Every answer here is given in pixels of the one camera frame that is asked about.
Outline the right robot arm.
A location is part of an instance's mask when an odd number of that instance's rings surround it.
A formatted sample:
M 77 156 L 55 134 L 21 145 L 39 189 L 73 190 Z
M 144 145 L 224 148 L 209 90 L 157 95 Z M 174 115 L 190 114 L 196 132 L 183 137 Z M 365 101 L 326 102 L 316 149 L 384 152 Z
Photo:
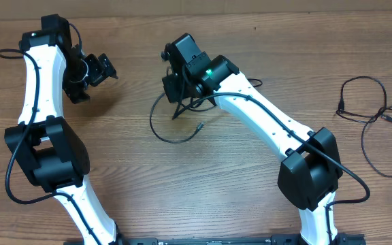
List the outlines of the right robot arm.
M 185 33 L 165 45 L 161 58 L 172 73 L 163 78 L 171 103 L 186 98 L 206 99 L 251 129 L 280 161 L 278 187 L 299 210 L 300 244 L 335 244 L 338 230 L 333 212 L 342 170 L 334 135 L 326 128 L 314 131 L 297 122 L 266 99 L 225 56 L 214 59 Z

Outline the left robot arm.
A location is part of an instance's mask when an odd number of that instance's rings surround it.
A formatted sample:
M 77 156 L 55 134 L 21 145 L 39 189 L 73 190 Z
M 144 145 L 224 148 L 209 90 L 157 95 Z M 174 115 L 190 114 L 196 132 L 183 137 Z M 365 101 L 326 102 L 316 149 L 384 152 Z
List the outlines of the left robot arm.
M 124 244 L 118 225 L 93 190 L 86 146 L 63 114 L 64 95 L 74 104 L 88 101 L 87 88 L 116 78 L 116 70 L 105 54 L 86 55 L 82 44 L 73 45 L 71 32 L 75 29 L 58 14 L 43 16 L 39 30 L 22 34 L 18 49 L 0 49 L 1 58 L 23 59 L 27 68 L 18 124 L 4 134 L 12 154 L 5 191 L 12 201 L 23 205 L 58 200 L 82 234 L 82 244 Z M 44 196 L 31 200 L 15 197 L 10 188 L 15 163 L 33 186 L 42 187 Z

